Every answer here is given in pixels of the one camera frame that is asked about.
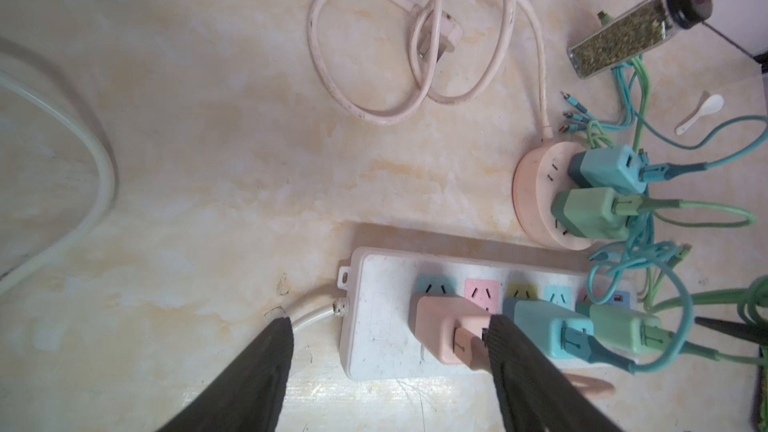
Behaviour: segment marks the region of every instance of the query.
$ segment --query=yellow outlet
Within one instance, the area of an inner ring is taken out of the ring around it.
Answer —
[[[538,287],[535,284],[510,284],[507,287],[507,297],[538,298]]]

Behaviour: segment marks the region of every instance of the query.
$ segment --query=white power cord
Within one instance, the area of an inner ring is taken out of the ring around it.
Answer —
[[[441,38],[441,26],[443,20],[432,20],[432,29],[429,36],[429,50],[426,54],[426,72],[422,72],[421,65],[419,64],[419,54],[417,51],[419,37],[422,35],[422,28],[428,17],[441,17],[445,19],[446,14],[443,13],[443,1],[444,0],[430,0],[426,6],[420,7],[414,4],[410,0],[390,0],[395,5],[398,5],[405,11],[409,12],[412,16],[415,16],[415,23],[411,31],[409,46],[408,46],[408,60],[411,65],[411,71],[418,83],[418,90],[411,94],[411,96],[402,104],[391,110],[370,110],[364,107],[360,107],[350,99],[348,99],[338,85],[333,81],[328,66],[322,59],[320,53],[320,42],[317,37],[317,24],[320,18],[320,11],[322,6],[328,0],[314,0],[312,7],[310,8],[310,18],[307,24],[307,35],[310,42],[310,52],[312,53],[312,61],[315,63],[315,68],[323,85],[328,89],[333,99],[355,117],[366,120],[371,123],[375,123],[380,126],[389,126],[402,122],[408,119],[418,109],[418,107],[424,102],[424,99],[429,97],[430,99],[441,104],[459,104],[474,99],[479,95],[488,84],[493,80],[496,72],[504,60],[504,55],[509,47],[509,41],[512,38],[512,28],[514,26],[515,6],[520,4],[528,21],[531,23],[533,34],[536,39],[536,53],[538,55],[538,81],[539,81],[539,115],[542,121],[542,135],[545,139],[551,139],[554,134],[552,133],[552,127],[549,125],[549,118],[547,116],[547,92],[546,92],[546,79],[547,69],[544,58],[544,38],[542,34],[542,26],[536,17],[536,13],[533,10],[533,6],[528,0],[502,0],[502,27],[499,31],[498,42],[494,50],[491,62],[486,67],[485,72],[480,77],[480,80],[469,91],[461,94],[460,96],[444,96],[432,89],[432,81],[435,77],[435,68],[438,61],[438,48],[440,47]]]
[[[320,322],[326,317],[335,315],[337,317],[344,317],[350,309],[350,300],[346,297],[338,298],[333,301],[332,304],[323,305],[321,308],[317,308],[308,314],[304,314],[297,320],[292,321],[293,332],[298,332],[303,328],[307,328],[315,322]]]
[[[40,92],[17,82],[5,72],[0,71],[0,86],[16,93],[20,97],[40,107],[44,112],[58,120],[82,141],[93,156],[98,171],[98,192],[91,210],[83,217],[79,224],[59,240],[49,245],[39,254],[27,259],[23,264],[12,268],[0,275],[0,294],[5,293],[11,287],[19,283],[28,275],[42,267],[57,254],[77,243],[83,235],[87,234],[107,211],[114,194],[114,170],[107,150],[99,139],[80,120],[64,111],[62,108],[46,100]]]

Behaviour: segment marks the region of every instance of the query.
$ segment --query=power strip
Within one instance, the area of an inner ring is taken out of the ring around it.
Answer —
[[[444,365],[416,340],[408,327],[411,297],[430,285],[442,293],[471,296],[479,284],[498,284],[499,290],[485,306],[501,310],[504,298],[538,296],[574,310],[586,295],[586,276],[522,264],[486,262],[466,258],[416,254],[380,248],[358,248],[349,267],[339,268],[337,284],[346,290],[350,311],[342,325],[339,355],[352,380],[425,378],[472,374],[464,365]],[[608,289],[610,279],[597,276],[596,293]],[[619,284],[624,305],[635,306],[637,294],[627,281]],[[582,360],[552,360],[560,369],[600,367]]]

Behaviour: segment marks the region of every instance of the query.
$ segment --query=pink plug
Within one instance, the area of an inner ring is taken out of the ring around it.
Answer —
[[[454,351],[456,330],[481,338],[491,314],[464,297],[418,294],[411,304],[409,323],[416,339],[442,364],[468,364],[466,342],[459,341]]]

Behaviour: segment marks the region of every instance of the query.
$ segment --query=plastic spoon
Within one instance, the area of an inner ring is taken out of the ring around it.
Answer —
[[[689,127],[691,127],[696,120],[699,119],[699,117],[708,116],[709,114],[714,114],[715,112],[718,112],[720,109],[723,108],[723,105],[725,105],[725,100],[723,99],[723,96],[720,94],[715,94],[713,96],[709,96],[706,98],[703,104],[701,104],[701,107],[696,111],[693,117],[686,120],[682,124],[680,124],[677,129],[674,130],[674,132],[677,135],[682,134],[686,130],[688,130]]]

